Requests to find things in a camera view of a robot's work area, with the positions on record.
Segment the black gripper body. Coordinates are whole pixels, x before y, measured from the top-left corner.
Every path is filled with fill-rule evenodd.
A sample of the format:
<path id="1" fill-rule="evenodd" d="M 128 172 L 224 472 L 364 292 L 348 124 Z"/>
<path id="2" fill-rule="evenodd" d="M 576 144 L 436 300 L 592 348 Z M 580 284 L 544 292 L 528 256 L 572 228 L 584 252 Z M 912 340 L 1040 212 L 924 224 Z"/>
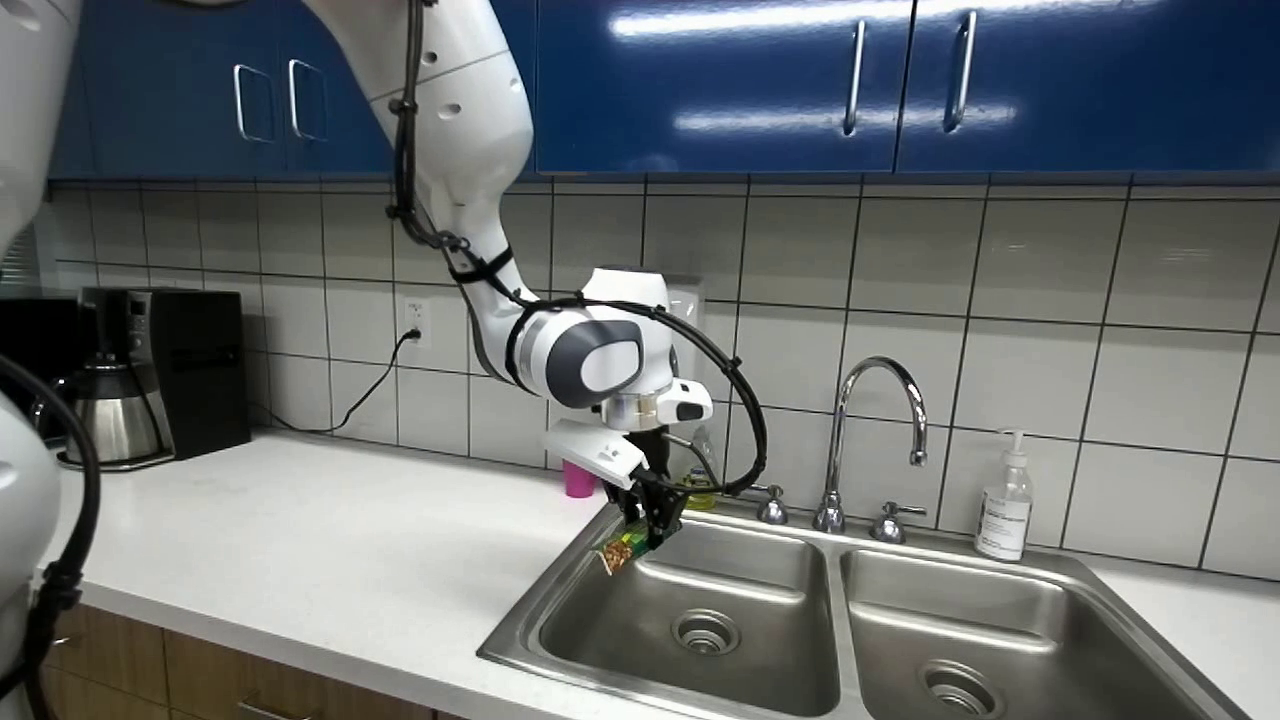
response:
<path id="1" fill-rule="evenodd" d="M 668 460 L 672 460 L 672 436 L 664 428 L 652 432 L 628 432 L 628 444 L 640 448 L 644 468 L 636 472 L 632 488 L 636 500 L 644 504 L 652 492 L 668 488 L 680 492 L 668 476 Z"/>

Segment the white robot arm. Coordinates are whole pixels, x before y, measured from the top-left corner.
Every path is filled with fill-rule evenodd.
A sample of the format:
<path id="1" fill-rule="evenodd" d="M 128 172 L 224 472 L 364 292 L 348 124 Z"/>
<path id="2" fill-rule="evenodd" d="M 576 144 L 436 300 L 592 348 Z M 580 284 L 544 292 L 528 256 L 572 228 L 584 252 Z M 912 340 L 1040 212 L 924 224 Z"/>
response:
<path id="1" fill-rule="evenodd" d="M 588 276 L 572 300 L 536 296 L 500 204 L 532 152 L 532 108 L 492 0 L 300 0 L 340 44 L 392 144 L 388 216 L 448 260 L 484 368 L 568 420 L 548 452 L 608 484 L 624 548 L 676 536 L 688 488 L 656 456 L 712 396 L 672 368 L 688 324 L 656 272 Z M 0 720 L 52 720 L 40 664 L 80 600 L 100 520 L 100 456 L 80 456 L 80 508 L 60 508 L 60 464 L 0 400 Z"/>

